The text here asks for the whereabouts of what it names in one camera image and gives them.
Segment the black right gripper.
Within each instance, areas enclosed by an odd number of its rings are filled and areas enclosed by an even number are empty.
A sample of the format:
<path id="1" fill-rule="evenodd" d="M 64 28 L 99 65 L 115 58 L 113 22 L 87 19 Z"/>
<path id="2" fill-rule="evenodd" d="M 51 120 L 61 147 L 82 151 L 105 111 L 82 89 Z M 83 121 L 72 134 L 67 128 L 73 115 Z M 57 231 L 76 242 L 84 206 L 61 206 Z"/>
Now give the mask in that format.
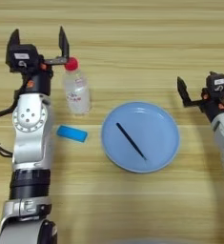
<path id="1" fill-rule="evenodd" d="M 177 77 L 177 90 L 185 107 L 198 107 L 210 122 L 220 114 L 224 113 L 224 103 L 220 98 L 213 98 L 207 92 L 201 93 L 199 100 L 192 100 L 187 92 L 187 86 L 181 77 Z"/>

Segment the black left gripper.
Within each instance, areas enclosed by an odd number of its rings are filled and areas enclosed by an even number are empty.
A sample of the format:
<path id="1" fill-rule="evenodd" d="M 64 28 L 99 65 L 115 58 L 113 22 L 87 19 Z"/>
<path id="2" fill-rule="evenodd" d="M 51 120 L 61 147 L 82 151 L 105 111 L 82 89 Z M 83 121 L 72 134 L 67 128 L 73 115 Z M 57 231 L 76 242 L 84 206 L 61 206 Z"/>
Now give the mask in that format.
<path id="1" fill-rule="evenodd" d="M 19 44 L 19 29 L 16 29 L 11 34 L 8 45 L 12 46 Z M 67 58 L 70 56 L 70 46 L 63 28 L 60 28 L 59 32 L 59 48 L 62 51 L 63 57 L 41 61 L 38 69 L 27 78 L 27 85 L 24 89 L 24 93 L 51 94 L 51 79 L 53 77 L 52 67 L 65 65 L 68 62 Z"/>

